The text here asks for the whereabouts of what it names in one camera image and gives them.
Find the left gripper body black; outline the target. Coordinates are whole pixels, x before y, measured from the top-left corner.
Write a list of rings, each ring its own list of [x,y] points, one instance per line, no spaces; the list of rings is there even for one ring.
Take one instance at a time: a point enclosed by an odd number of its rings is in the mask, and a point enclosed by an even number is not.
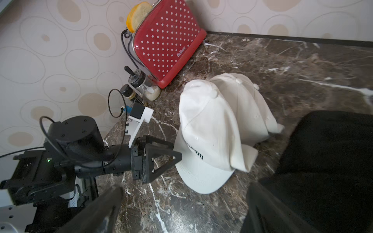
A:
[[[147,137],[138,138],[132,146],[106,146],[96,121],[89,116],[52,121],[43,134],[46,161],[69,176],[90,178],[131,171],[134,180],[147,181],[143,171]]]

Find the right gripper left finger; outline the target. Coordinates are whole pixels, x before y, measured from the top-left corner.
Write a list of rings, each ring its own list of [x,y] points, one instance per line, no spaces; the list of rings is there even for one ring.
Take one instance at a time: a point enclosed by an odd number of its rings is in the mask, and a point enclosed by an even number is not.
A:
[[[124,197],[119,185],[110,187],[90,203],[71,221],[57,230],[58,233],[112,233]]]

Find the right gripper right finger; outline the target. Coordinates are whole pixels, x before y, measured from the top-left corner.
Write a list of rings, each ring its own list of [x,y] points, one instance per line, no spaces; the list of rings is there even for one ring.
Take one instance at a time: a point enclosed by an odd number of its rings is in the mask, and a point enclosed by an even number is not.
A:
[[[260,183],[249,186],[246,200],[248,212],[242,233],[315,233],[305,222]]]

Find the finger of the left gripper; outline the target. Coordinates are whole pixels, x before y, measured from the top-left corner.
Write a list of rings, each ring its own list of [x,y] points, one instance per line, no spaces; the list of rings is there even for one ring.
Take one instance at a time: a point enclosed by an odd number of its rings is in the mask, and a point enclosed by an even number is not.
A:
[[[144,183],[151,183],[182,160],[174,144],[153,136],[145,136]]]

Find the white cap back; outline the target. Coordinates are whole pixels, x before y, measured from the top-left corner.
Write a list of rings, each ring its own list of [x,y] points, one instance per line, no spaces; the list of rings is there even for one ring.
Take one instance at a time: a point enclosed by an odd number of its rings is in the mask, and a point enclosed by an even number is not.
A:
[[[179,103],[180,128],[174,150],[183,182],[200,194],[220,189],[234,171],[250,172],[258,151],[241,143],[237,119],[217,86],[205,80],[186,84]]]

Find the black cap with white label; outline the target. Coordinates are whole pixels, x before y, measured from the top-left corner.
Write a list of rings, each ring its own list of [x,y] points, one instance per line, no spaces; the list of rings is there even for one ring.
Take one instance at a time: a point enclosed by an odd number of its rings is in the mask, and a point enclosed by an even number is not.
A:
[[[373,230],[373,117],[304,116],[270,178],[259,181],[319,233]]]

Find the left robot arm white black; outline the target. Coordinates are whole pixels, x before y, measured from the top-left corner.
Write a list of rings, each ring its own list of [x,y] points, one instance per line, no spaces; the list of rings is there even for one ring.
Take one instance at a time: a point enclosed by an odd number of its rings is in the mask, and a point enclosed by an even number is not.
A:
[[[99,196],[96,177],[129,171],[134,180],[151,183],[182,160],[172,143],[153,136],[106,146],[89,116],[53,121],[44,134],[44,148],[15,156],[12,177],[1,182],[16,206],[36,208],[28,233],[111,232],[123,190],[114,187]]]

